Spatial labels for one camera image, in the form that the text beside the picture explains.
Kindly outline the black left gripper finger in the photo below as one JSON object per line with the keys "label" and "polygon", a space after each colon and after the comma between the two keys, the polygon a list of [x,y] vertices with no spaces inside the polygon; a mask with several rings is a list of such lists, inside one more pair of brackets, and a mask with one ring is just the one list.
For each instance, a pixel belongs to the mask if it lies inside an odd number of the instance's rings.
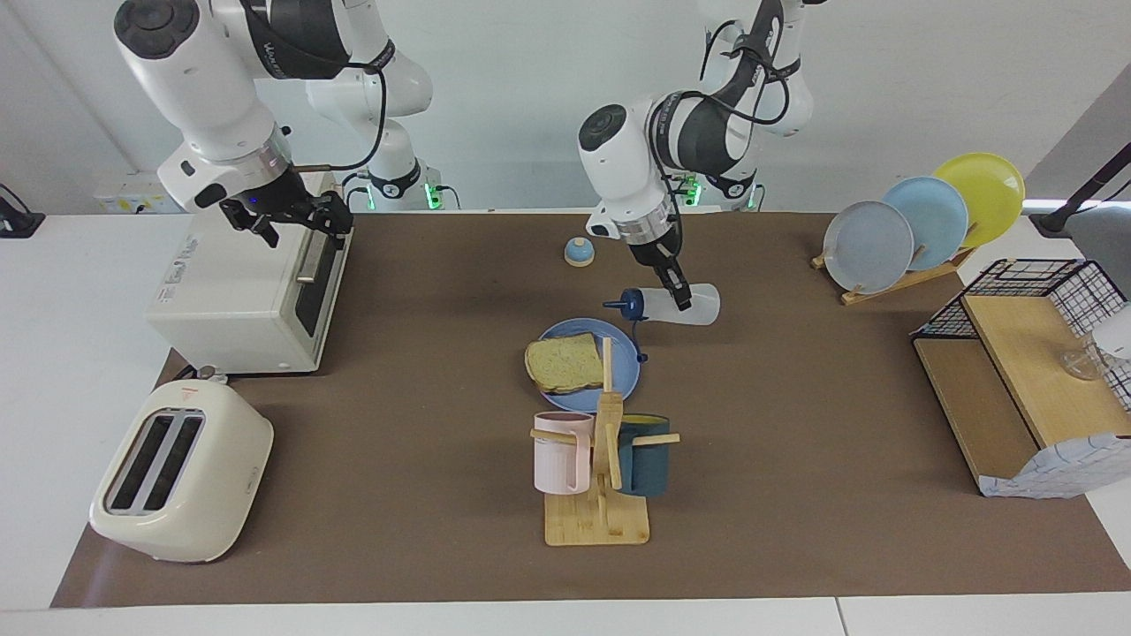
{"label": "black left gripper finger", "polygon": [[679,265],[668,265],[661,269],[661,282],[667,290],[677,311],[687,311],[692,306],[692,292]]}

